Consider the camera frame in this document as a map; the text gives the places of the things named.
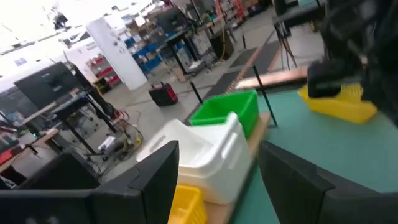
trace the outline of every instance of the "computer monitor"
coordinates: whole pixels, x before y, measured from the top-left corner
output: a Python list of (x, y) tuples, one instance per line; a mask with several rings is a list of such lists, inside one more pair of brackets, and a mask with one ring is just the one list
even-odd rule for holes
[(39, 110), (81, 86), (62, 62), (55, 63), (14, 84)]
[(163, 32), (175, 32), (178, 27), (186, 27), (187, 20), (185, 15), (177, 7), (170, 8), (156, 15), (157, 24)]

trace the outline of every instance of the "yellow bin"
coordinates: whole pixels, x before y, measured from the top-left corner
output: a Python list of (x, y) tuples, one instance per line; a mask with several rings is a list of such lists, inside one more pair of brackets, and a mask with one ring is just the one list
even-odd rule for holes
[(205, 224), (207, 213), (200, 189), (177, 185), (169, 224)]
[(310, 98), (306, 85), (298, 93), (311, 110), (356, 124), (365, 123), (377, 112), (372, 103), (361, 101), (363, 89), (360, 84), (341, 86), (340, 93), (333, 98)]

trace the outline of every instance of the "grey floor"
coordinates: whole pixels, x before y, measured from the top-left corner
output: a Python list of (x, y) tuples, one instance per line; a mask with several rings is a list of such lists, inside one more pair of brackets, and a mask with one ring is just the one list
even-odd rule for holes
[[(268, 39), (269, 42), (276, 41), (277, 37), (274, 34), (274, 27), (272, 25), (273, 9), (268, 9), (266, 12), (259, 14), (250, 20), (246, 21), (234, 34), (237, 38), (237, 43), (234, 44), (233, 56), (224, 62), (218, 62), (211, 70), (211, 72), (203, 71), (190, 81), (196, 84), (199, 93), (205, 95), (211, 87), (218, 81), (237, 56), (244, 50), (242, 43), (242, 32), (246, 38), (246, 47), (248, 49), (261, 46)], [(323, 42), (319, 34), (314, 34), (309, 26), (301, 26), (292, 30), (292, 37), (289, 39), (290, 46), (296, 56), (298, 64), (305, 64), (322, 57)], [(283, 66), (279, 59), (275, 63), (272, 70), (287, 69), (287, 59), (283, 51)], [(118, 86), (116, 89), (104, 95), (106, 101), (113, 104), (116, 108), (127, 111), (130, 114), (130, 123), (136, 124), (140, 129), (145, 139), (150, 139), (166, 122), (171, 119), (184, 120), (191, 111), (198, 104), (198, 100), (191, 91), (189, 82), (180, 83), (173, 74), (168, 74), (167, 67), (161, 67), (152, 75), (149, 75), (149, 82), (137, 90), (130, 91), (124, 85)], [(160, 81), (168, 82), (173, 87), (174, 91), (179, 97), (179, 102), (176, 105), (159, 108), (150, 98), (148, 89), (150, 83), (158, 83)], [(91, 135), (89, 143), (98, 144), (105, 139), (107, 132), (106, 126), (103, 126)], [(136, 164), (134, 156), (130, 159), (118, 164), (111, 169), (104, 177), (103, 181), (107, 181), (118, 176), (128, 168)]]

